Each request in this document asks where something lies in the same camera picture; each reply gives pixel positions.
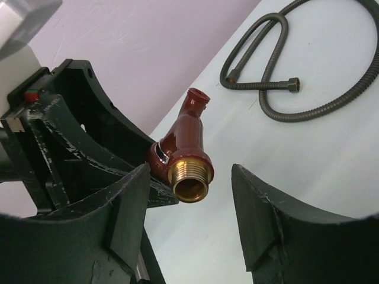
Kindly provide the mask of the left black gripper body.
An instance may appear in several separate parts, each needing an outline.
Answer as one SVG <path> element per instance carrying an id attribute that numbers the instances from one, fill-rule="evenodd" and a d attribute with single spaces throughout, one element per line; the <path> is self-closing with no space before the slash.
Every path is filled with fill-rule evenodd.
<path id="1" fill-rule="evenodd" d="M 6 97 L 11 104 L 1 115 L 1 182 L 21 181 L 27 189 L 38 213 L 48 213 L 66 205 L 67 194 L 58 194 L 54 187 L 53 171 L 41 147 L 38 99 L 44 94 L 41 87 L 54 72 L 47 67 L 37 69 Z"/>

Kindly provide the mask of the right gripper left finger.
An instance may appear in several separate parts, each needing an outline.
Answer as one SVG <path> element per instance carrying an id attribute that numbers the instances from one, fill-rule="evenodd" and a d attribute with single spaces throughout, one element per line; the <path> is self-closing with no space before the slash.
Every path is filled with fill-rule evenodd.
<path id="1" fill-rule="evenodd" d="M 1 215 L 2 283 L 129 283 L 150 191 L 143 164 L 48 215 Z"/>

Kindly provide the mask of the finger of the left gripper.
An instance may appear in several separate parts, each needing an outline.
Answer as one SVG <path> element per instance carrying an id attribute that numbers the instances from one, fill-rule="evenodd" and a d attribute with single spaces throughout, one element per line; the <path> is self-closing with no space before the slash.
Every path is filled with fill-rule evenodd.
<path id="1" fill-rule="evenodd" d="M 141 165 L 130 165 L 92 139 L 63 96 L 43 95 L 38 104 L 33 114 L 39 114 L 37 121 L 43 124 L 41 147 L 47 149 L 45 157 L 53 171 L 54 190 L 68 197 L 62 207 L 116 182 Z"/>
<path id="2" fill-rule="evenodd" d="M 92 139 L 130 165 L 146 160 L 154 140 L 113 104 L 89 61 L 66 59 L 52 74 L 56 92 Z"/>

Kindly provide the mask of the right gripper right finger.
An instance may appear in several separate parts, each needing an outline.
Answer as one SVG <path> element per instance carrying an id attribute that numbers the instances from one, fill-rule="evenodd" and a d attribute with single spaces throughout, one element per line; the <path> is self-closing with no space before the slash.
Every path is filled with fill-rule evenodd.
<path id="1" fill-rule="evenodd" d="M 232 191 L 254 283 L 377 283 L 378 215 L 350 218 L 306 204 L 239 164 Z"/>

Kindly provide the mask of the dark red brass faucet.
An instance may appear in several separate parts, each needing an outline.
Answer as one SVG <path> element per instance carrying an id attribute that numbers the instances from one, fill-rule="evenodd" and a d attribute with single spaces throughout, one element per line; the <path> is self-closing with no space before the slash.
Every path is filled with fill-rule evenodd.
<path id="1" fill-rule="evenodd" d="M 153 176 L 169 183 L 175 197 L 184 203 L 203 200 L 214 178 L 214 167 L 203 146 L 201 114 L 210 97 L 188 89 L 177 119 L 147 154 Z"/>

